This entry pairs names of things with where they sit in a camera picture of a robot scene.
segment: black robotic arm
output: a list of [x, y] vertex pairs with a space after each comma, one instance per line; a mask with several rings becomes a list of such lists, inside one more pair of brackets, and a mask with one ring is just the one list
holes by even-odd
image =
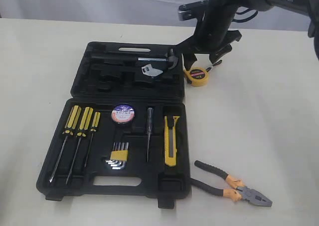
[[184, 65], [189, 70], [197, 60], [195, 53], [209, 54], [212, 64], [232, 50], [231, 43], [239, 41], [238, 30], [229, 26], [239, 7], [267, 11], [278, 6], [310, 17], [308, 36], [314, 37], [315, 51], [319, 58], [319, 0], [203, 0], [179, 7], [180, 20], [197, 18], [194, 35], [177, 47], [184, 55]]

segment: yellow utility knife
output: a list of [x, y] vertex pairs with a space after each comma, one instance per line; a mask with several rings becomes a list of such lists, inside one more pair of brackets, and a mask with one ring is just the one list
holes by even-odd
[[164, 146], [165, 146], [165, 165], [176, 166], [176, 123], [179, 116], [167, 115], [164, 117]]

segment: white tabletop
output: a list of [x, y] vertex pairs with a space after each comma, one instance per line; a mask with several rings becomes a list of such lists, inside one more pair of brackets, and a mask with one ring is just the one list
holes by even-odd
[[[35, 183], [88, 42], [177, 44], [193, 28], [0, 19], [0, 225], [318, 225], [319, 64], [305, 32], [242, 30], [207, 86], [186, 86], [195, 160], [243, 179], [271, 208], [202, 190], [160, 210], [132, 196], [46, 201]], [[200, 56], [196, 66], [208, 66]]]

